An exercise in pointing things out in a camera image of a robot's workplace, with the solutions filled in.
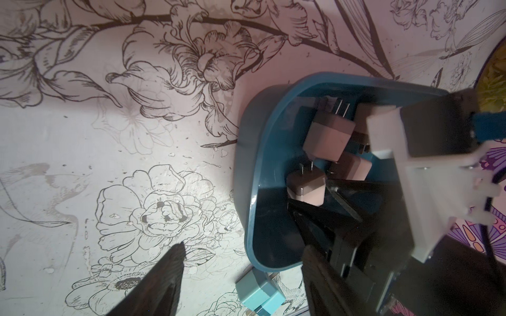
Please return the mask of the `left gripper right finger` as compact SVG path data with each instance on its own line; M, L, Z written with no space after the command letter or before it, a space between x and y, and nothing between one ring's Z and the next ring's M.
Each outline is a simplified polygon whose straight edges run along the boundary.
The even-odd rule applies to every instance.
M302 256L304 288L311 315L371 315L372 310L311 245Z

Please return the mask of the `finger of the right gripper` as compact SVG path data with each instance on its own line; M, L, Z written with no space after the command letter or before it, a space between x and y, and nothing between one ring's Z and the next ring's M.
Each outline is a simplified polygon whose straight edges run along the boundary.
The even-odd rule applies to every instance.
M329 179L327 191L352 218L364 221L399 195L399 183Z
M287 212L295 222L304 246L314 247L325 257L353 253L369 236L370 223L302 201L290 199Z

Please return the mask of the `teal storage box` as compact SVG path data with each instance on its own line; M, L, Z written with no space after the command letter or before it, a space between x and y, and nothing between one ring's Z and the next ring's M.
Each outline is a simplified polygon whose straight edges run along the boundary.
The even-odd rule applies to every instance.
M384 78L319 72L258 92L239 125L233 198L245 231L250 263L268 273L300 265L303 240L287 212L287 175L306 161L303 143L318 97L403 107L445 95L445 90Z

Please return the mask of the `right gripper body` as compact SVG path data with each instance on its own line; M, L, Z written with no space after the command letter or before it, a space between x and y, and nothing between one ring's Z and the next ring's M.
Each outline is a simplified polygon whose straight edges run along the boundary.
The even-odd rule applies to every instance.
M472 89L368 118L372 152L394 160L404 204L380 212L368 254L332 259L362 309L380 312L393 296L417 315L499 315L493 251L449 238L457 219L494 222L498 178L478 168L490 149L483 119Z

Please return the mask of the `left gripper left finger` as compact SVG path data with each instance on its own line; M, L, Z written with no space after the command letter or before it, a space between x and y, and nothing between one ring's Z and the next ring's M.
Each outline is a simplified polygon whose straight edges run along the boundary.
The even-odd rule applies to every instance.
M109 315L175 315L179 305L186 250L178 243L152 267Z

